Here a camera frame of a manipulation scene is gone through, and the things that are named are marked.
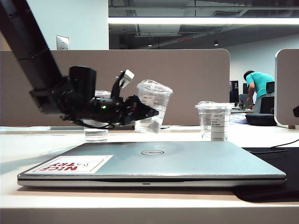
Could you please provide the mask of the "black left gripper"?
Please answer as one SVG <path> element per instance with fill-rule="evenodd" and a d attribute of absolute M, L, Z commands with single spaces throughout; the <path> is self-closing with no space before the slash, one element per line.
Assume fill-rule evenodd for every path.
<path fill-rule="evenodd" d="M 126 98 L 91 98 L 80 102 L 80 124 L 88 125 L 87 120 L 128 125 L 135 121 L 157 116 L 159 111 L 143 103 L 137 95 Z"/>

